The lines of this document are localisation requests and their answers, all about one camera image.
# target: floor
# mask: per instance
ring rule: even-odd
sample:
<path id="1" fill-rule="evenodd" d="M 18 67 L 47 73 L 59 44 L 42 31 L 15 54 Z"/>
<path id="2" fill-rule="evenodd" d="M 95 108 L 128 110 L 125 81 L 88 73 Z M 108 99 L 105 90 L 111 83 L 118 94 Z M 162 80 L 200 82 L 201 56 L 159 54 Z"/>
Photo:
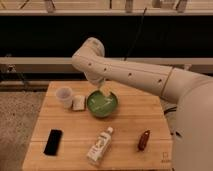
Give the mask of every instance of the floor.
<path id="1" fill-rule="evenodd" d="M 21 171 L 45 92 L 0 92 L 0 171 Z M 173 107 L 161 101 L 164 110 Z M 171 131 L 175 112 L 167 114 Z"/>

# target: tube cap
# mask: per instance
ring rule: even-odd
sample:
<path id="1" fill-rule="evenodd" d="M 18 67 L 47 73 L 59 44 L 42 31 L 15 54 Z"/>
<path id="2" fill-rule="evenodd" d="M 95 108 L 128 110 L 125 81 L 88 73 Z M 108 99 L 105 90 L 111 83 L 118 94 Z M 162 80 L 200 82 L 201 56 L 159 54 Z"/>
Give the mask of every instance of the tube cap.
<path id="1" fill-rule="evenodd" d="M 113 130 L 113 128 L 112 128 L 112 127 L 108 127 L 108 128 L 107 128 L 107 132 L 109 132 L 110 134 L 112 134 L 112 133 L 113 133 L 113 131 L 114 131 L 114 130 Z"/>

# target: white cup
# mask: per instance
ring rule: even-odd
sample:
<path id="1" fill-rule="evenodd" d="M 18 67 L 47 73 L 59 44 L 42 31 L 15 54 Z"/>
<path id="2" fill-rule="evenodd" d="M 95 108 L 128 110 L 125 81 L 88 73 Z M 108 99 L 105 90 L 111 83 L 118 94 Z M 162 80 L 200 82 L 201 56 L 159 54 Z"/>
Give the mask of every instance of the white cup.
<path id="1" fill-rule="evenodd" d="M 64 108 L 68 109 L 72 106 L 74 93 L 70 87 L 60 87 L 56 90 L 55 96 L 63 104 Z"/>

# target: bowl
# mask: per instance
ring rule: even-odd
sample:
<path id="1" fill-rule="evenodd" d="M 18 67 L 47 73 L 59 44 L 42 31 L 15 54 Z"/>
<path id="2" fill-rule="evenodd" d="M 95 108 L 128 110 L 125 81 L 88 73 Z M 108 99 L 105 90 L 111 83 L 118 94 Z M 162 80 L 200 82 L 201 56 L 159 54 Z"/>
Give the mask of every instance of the bowl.
<path id="1" fill-rule="evenodd" d="M 105 96 L 100 90 L 92 92 L 87 98 L 87 108 L 98 118 L 109 116 L 118 106 L 118 99 L 115 94 L 110 92 Z"/>

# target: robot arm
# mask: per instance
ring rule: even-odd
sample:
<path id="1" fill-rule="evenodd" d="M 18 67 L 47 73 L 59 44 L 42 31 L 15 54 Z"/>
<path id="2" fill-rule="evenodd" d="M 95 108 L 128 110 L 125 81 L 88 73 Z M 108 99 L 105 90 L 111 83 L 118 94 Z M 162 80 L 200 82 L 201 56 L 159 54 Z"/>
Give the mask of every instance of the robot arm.
<path id="1" fill-rule="evenodd" d="M 213 170 L 213 80 L 167 66 L 103 58 L 102 43 L 89 38 L 73 55 L 72 64 L 100 85 L 104 78 L 142 89 L 178 103 L 172 167 L 175 171 Z"/>
<path id="2" fill-rule="evenodd" d="M 72 65 L 83 71 L 94 85 L 100 85 L 104 78 L 108 78 L 173 103 L 177 103 L 181 94 L 190 85 L 194 85 L 194 82 L 206 79 L 201 74 L 169 66 L 118 61 L 103 56 L 102 43 L 95 38 L 89 38 L 73 55 Z"/>

